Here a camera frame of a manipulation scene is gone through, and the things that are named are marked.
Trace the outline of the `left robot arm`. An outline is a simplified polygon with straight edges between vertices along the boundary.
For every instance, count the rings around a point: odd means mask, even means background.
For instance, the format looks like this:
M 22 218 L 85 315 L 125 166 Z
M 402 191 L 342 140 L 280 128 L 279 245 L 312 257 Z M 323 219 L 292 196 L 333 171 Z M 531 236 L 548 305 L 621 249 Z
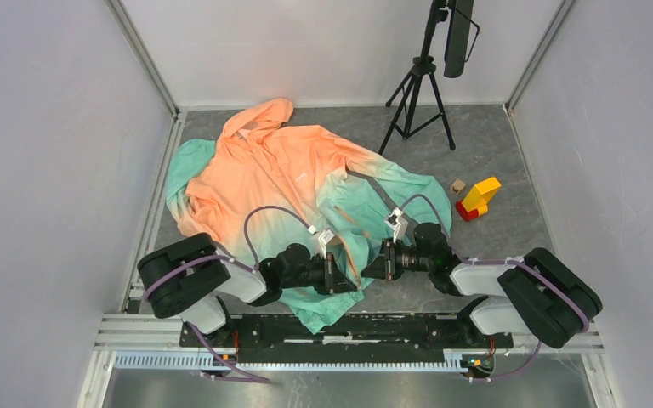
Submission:
M 143 298 L 155 317 L 178 316 L 193 323 L 217 347 L 233 335 L 221 293 L 261 307 L 278 301 L 286 289 L 310 288 L 328 298 L 357 289 L 330 252 L 313 255 L 306 246 L 293 243 L 253 269 L 224 252 L 206 233 L 144 256 L 137 270 L 145 287 Z

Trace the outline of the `orange and teal jacket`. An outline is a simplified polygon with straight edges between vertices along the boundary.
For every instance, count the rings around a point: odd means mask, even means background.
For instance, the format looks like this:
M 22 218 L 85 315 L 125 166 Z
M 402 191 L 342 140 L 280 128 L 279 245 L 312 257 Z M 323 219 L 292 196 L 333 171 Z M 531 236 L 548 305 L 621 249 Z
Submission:
M 365 296 L 361 271 L 392 235 L 386 218 L 402 205 L 417 223 L 452 224 L 451 203 L 433 177 L 410 173 L 320 125 L 293 126 L 292 102 L 277 98 L 231 117 L 215 140 L 183 143 L 169 164 L 166 205 L 182 235 L 206 233 L 245 264 L 330 229 L 335 260 L 357 286 L 321 295 L 286 289 L 280 300 L 310 331 L 336 323 Z

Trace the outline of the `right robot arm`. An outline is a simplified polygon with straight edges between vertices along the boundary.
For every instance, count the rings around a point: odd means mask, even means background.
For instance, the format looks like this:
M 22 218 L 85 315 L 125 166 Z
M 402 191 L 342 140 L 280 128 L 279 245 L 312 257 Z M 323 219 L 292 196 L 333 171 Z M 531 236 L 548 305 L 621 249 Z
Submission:
M 424 273 L 441 293 L 475 296 L 457 323 L 459 340 L 478 347 L 491 335 L 531 334 L 553 349 L 586 332 L 604 306 L 599 295 L 544 247 L 517 258 L 461 258 L 438 224 L 419 224 L 411 245 L 383 240 L 378 257 L 362 271 L 396 281 Z

